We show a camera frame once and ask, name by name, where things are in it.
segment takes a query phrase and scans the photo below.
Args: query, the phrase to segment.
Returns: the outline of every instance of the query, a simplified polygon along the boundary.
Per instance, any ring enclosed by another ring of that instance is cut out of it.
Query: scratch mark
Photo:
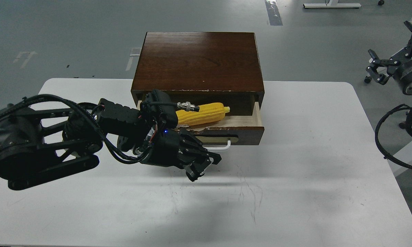
[[[20,200],[18,200],[17,202],[13,202],[13,203],[7,203],[7,206],[13,206],[14,204],[16,204],[16,203],[18,203],[18,202],[20,202],[21,200],[23,200],[24,198],[22,198],[22,199],[20,199]]]

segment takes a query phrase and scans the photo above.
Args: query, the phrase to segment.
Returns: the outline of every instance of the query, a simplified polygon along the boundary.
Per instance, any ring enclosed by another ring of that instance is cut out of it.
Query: drawer handle
[[[228,140],[228,144],[224,147],[205,147],[207,150],[228,150],[231,147],[231,141]]]

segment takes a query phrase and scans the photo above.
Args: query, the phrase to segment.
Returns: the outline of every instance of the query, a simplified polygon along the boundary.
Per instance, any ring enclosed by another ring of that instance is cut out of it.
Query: toy corn
[[[201,125],[209,122],[220,121],[225,117],[225,114],[230,112],[230,107],[223,106],[222,103],[210,103],[199,105],[200,111],[176,111],[178,117],[178,125]]]

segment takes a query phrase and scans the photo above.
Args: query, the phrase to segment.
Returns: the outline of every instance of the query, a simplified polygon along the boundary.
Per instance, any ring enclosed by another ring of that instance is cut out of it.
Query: metal stand base
[[[359,3],[339,3],[339,0],[331,0],[328,3],[304,3],[303,7],[309,8],[360,8]]]

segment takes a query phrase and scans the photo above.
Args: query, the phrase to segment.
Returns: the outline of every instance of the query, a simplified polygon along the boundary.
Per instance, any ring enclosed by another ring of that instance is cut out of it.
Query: cable connector
[[[192,105],[189,101],[185,102],[185,103],[177,103],[177,109],[183,109],[185,111],[200,111],[200,107],[196,106],[196,105]]]

